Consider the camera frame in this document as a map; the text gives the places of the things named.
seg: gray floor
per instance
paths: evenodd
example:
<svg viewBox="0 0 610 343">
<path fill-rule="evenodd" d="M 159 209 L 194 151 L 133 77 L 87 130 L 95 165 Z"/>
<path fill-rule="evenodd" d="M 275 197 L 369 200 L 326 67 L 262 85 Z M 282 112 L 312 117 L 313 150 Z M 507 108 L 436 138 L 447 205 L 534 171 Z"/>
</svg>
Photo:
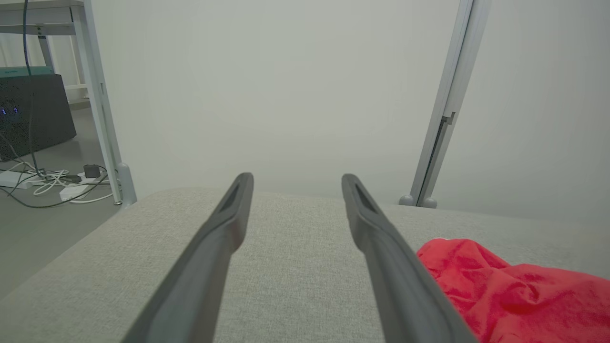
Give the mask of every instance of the gray floor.
<svg viewBox="0 0 610 343">
<path fill-rule="evenodd" d="M 104 165 L 91 115 L 90 108 L 74 110 L 76 137 L 37 152 L 38 167 L 67 169 L 76 174 L 82 172 L 85 164 Z M 30 156 L 23 159 L 32 162 Z M 7 169 L 14 164 L 0 163 L 0 168 Z M 40 196 L 32 194 L 35 188 L 18 189 L 14 195 L 36 206 L 60 201 L 59 192 L 63 187 L 54 187 Z M 110 186 L 98 186 L 84 200 L 109 193 Z M 90 204 L 67 203 L 32 209 L 0 194 L 0 299 L 113 216 L 119 206 L 112 203 L 110 197 Z"/>
</svg>

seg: red fabric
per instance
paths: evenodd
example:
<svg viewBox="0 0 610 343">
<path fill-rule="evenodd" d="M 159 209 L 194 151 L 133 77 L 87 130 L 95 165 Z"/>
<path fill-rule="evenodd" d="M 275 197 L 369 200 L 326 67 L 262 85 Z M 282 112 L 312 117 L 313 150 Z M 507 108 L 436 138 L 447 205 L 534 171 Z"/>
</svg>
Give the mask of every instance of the red fabric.
<svg viewBox="0 0 610 343">
<path fill-rule="evenodd" d="M 433 239 L 417 256 L 481 342 L 610 342 L 608 280 L 510 265 L 468 239 Z"/>
</svg>

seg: gray fabric surface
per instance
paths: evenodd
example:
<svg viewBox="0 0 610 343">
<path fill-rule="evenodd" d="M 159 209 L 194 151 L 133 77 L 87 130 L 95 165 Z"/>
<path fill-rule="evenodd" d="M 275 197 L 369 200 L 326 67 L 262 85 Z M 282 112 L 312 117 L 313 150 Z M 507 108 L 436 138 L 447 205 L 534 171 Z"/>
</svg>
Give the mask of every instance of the gray fabric surface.
<svg viewBox="0 0 610 343">
<path fill-rule="evenodd" d="M 174 189 L 114 216 L 0 301 L 0 342 L 118 342 L 222 196 Z M 562 223 L 382 206 L 414 249 L 477 240 L 511 264 L 610 277 L 610 233 Z M 382 342 L 342 200 L 255 193 L 217 342 Z"/>
</svg>

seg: teal box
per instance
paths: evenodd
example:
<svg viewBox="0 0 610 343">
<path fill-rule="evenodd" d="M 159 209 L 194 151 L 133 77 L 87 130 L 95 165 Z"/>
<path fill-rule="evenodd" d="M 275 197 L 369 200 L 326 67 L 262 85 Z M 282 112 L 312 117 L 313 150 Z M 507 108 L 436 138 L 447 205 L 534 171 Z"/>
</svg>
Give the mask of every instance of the teal box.
<svg viewBox="0 0 610 343">
<path fill-rule="evenodd" d="M 32 75 L 54 74 L 53 67 L 30 67 Z M 0 68 L 0 78 L 15 78 L 17 76 L 27 76 L 27 67 L 5 67 Z"/>
</svg>

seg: gray plastic foot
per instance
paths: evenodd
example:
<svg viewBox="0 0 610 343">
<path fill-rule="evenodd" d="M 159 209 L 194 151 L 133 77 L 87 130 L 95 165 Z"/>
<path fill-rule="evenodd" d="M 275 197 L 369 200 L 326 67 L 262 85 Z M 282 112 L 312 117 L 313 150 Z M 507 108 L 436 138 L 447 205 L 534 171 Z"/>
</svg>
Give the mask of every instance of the gray plastic foot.
<svg viewBox="0 0 610 343">
<path fill-rule="evenodd" d="M 123 193 L 123 204 L 121 205 L 121 210 L 124 210 L 138 201 L 138 198 L 135 196 L 135 188 L 134 182 L 131 179 L 131 171 L 129 171 L 129 166 L 125 163 L 117 164 L 118 177 L 121 179 L 121 190 Z"/>
<path fill-rule="evenodd" d="M 413 206 L 414 205 L 413 197 L 410 195 L 403 195 L 402 197 L 400 197 L 400 200 L 398 200 L 398 204 L 405 205 L 405 206 Z"/>
<path fill-rule="evenodd" d="M 427 198 L 427 199 L 424 199 L 422 201 L 421 207 L 423 207 L 423 208 L 436 208 L 437 205 L 438 204 L 436 203 L 435 199 Z"/>
</svg>

